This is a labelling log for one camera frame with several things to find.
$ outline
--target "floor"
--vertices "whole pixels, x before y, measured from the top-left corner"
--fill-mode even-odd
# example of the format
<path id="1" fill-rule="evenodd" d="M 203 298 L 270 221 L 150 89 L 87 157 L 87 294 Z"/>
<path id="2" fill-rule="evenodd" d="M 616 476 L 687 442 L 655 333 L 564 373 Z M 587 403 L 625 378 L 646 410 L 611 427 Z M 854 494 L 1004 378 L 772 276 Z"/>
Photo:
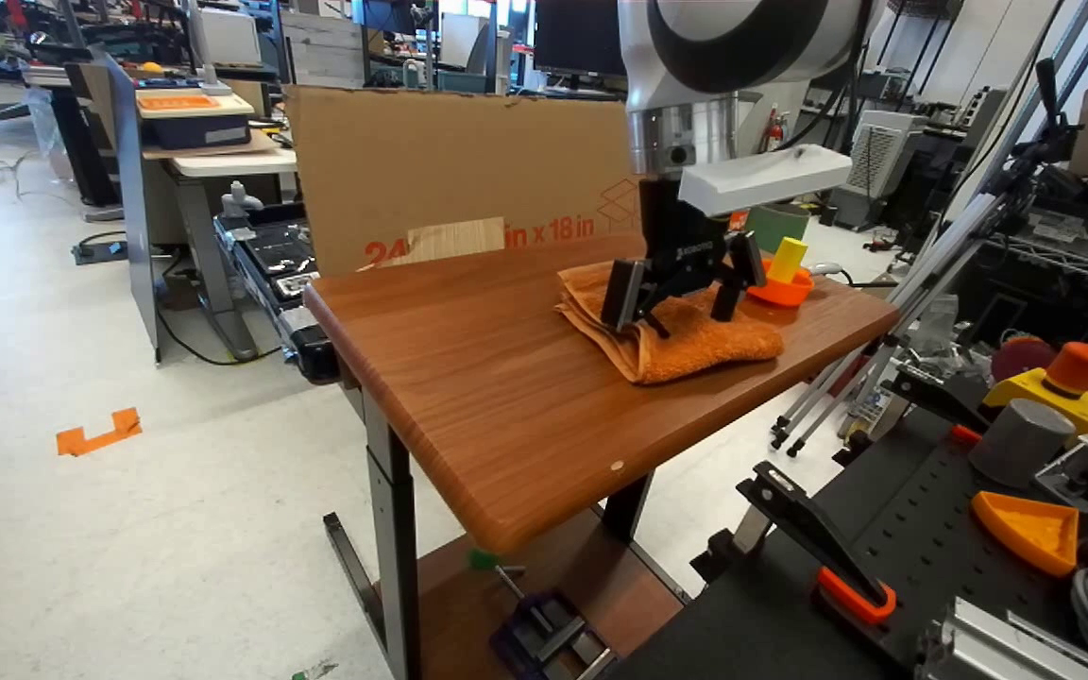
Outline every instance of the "floor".
<path id="1" fill-rule="evenodd" d="M 364 427 L 342 391 L 279 358 L 218 369 L 169 351 L 156 367 L 125 266 L 71 266 L 95 232 L 31 123 L 0 126 L 0 680 L 279 680 L 320 659 L 348 680 L 391 677 L 320 532 L 335 510 L 376 567 Z M 845 232 L 810 242 L 854 279 L 887 266 Z M 193 315 L 177 333 L 218 351 Z M 734 483 L 789 396 L 658 471 L 639 539 L 685 591 L 699 591 L 687 558 L 739 518 Z M 104 431 L 114 410 L 135 410 L 145 435 L 58 459 L 58 431 Z M 772 460 L 815 488 L 831 451 L 823 431 Z M 456 532 L 421 483 L 421 550 Z"/>

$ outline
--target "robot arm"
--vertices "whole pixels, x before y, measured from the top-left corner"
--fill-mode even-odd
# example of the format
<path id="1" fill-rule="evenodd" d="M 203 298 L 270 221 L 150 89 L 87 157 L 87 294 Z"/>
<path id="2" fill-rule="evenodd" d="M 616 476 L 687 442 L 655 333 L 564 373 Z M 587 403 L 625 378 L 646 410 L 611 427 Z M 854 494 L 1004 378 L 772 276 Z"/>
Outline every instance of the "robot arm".
<path id="1" fill-rule="evenodd" d="M 721 221 L 845 181 L 852 158 L 823 148 L 729 158 L 726 138 L 694 158 L 690 111 L 714 102 L 729 118 L 734 90 L 831 72 L 868 14 L 873 0 L 619 0 L 646 261 L 611 274 L 602 315 L 611 333 L 711 284 L 721 284 L 714 319 L 729 322 L 762 274 L 748 235 L 726 235 Z"/>

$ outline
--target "computer monitor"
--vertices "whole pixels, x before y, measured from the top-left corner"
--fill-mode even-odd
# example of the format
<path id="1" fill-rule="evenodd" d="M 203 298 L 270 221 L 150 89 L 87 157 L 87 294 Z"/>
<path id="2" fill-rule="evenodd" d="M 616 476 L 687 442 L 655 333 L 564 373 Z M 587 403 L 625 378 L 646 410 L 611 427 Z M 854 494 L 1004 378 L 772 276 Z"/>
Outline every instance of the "computer monitor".
<path id="1" fill-rule="evenodd" d="M 358 27 L 391 32 L 391 33 L 416 33 L 413 0 L 364 0 Z"/>
<path id="2" fill-rule="evenodd" d="M 616 0 L 535 0 L 535 68 L 625 75 Z"/>

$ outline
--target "white robot part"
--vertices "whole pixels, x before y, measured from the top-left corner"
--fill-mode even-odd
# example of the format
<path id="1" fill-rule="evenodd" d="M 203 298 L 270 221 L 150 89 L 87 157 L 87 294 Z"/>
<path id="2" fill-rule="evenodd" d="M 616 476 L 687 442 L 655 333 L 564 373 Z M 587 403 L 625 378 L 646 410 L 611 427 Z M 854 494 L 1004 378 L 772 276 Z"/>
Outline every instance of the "white robot part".
<path id="1" fill-rule="evenodd" d="M 873 0 L 619 0 L 626 106 L 666 111 L 841 66 Z"/>

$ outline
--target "orange towel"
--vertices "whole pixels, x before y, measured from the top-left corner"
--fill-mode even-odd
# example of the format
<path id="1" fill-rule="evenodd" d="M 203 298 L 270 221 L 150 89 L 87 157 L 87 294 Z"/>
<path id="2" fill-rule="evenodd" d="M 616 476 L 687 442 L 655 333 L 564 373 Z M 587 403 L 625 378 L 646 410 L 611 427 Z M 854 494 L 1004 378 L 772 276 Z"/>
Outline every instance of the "orange towel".
<path id="1" fill-rule="evenodd" d="M 559 315 L 582 338 L 590 338 L 626 381 L 658 385 L 721 364 L 776 358 L 782 351 L 782 333 L 772 324 L 748 322 L 746 315 L 734 315 L 734 322 L 714 322 L 714 290 L 666 298 L 655 308 L 655 319 L 670 330 L 666 340 L 650 324 L 635 324 L 630 338 L 611 338 L 602 324 L 609 276 L 611 261 L 559 274 Z"/>

